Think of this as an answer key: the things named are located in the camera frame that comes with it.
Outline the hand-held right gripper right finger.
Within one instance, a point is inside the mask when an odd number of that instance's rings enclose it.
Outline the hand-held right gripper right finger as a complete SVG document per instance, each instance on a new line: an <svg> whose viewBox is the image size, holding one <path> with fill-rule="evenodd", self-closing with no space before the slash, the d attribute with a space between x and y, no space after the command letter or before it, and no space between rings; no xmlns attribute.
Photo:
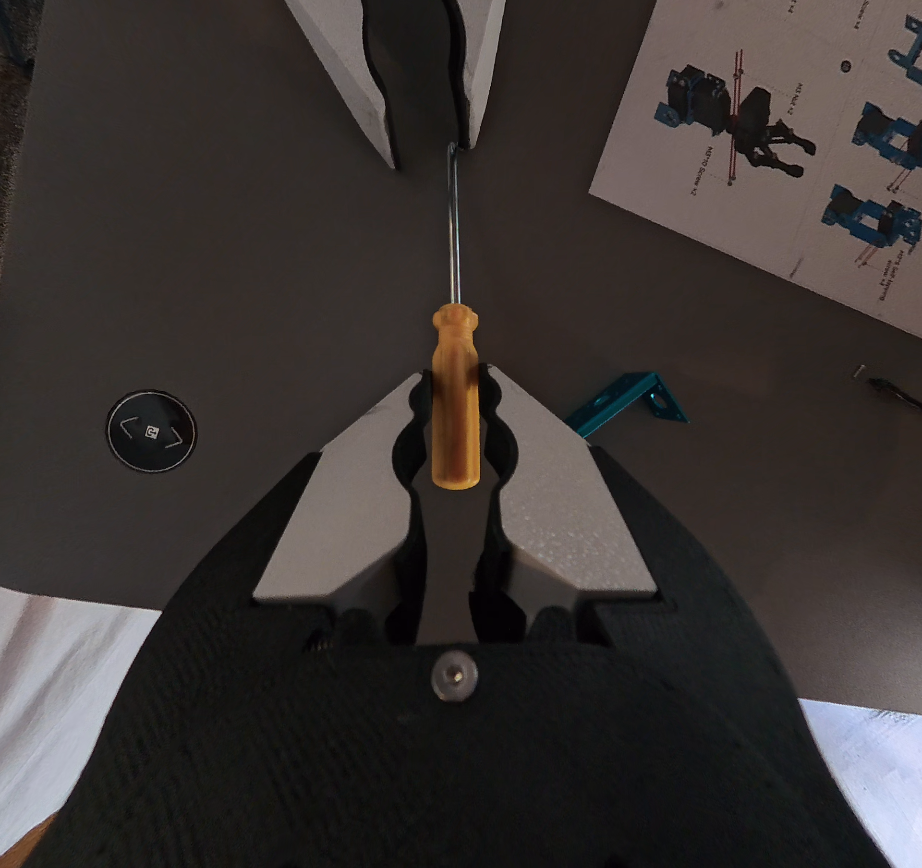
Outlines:
<svg viewBox="0 0 922 868"><path fill-rule="evenodd" d="M479 366L497 480L469 593L478 641L520 641L547 608L644 602L657 586L586 441L497 367Z"/></svg>

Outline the thin black object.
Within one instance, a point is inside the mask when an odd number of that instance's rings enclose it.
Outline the thin black object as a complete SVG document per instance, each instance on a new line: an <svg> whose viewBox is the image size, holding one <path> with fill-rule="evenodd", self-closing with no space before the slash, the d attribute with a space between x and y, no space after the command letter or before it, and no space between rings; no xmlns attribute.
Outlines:
<svg viewBox="0 0 922 868"><path fill-rule="evenodd" d="M921 400L912 396L898 385L886 378L869 378L868 384L873 390L886 394L887 396L893 397L899 401L903 401L905 404L908 404L910 407L917 411L922 410Z"/></svg>

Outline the printed instruction booklet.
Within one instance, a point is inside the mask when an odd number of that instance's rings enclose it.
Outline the printed instruction booklet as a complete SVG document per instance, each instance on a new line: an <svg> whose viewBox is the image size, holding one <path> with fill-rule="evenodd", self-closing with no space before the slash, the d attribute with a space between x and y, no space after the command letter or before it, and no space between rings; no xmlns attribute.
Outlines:
<svg viewBox="0 0 922 868"><path fill-rule="evenodd" d="M921 0L657 0L590 193L920 336Z"/></svg>

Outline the small blue U bracket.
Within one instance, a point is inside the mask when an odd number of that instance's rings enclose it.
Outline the small blue U bracket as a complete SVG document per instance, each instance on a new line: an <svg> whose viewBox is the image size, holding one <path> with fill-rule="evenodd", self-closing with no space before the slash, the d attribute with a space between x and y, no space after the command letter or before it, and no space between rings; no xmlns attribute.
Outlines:
<svg viewBox="0 0 922 868"><path fill-rule="evenodd" d="M644 404L658 420L691 422L663 378L655 372L621 375L563 422L582 438L588 438L636 403Z"/></svg>

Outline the orange-handled screwdriver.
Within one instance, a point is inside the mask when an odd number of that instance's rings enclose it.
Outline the orange-handled screwdriver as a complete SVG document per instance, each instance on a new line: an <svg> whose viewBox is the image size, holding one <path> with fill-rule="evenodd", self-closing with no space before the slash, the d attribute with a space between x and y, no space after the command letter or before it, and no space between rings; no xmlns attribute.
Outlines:
<svg viewBox="0 0 922 868"><path fill-rule="evenodd" d="M432 318L432 482L445 490L473 488L480 480L478 315L462 303L458 144L447 148L449 302Z"/></svg>

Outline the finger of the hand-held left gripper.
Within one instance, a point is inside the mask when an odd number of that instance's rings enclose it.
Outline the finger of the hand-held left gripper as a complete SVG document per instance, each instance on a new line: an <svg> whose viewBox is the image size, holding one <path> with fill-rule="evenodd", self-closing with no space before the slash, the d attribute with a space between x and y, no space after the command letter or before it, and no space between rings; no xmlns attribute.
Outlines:
<svg viewBox="0 0 922 868"><path fill-rule="evenodd" d="M448 75L458 143L478 142L496 62L506 0L442 0L449 24Z"/></svg>
<svg viewBox="0 0 922 868"><path fill-rule="evenodd" d="M364 136L400 169L391 105L371 53L365 0L284 0Z"/></svg>

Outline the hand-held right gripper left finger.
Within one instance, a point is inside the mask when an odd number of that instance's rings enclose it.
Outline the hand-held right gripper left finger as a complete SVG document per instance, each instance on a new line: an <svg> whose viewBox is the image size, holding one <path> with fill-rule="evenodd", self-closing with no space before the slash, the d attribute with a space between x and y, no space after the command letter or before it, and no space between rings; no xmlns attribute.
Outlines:
<svg viewBox="0 0 922 868"><path fill-rule="evenodd" d="M428 551L415 479L427 462L432 373L411 375L323 448L253 598L362 610L416 641Z"/></svg>

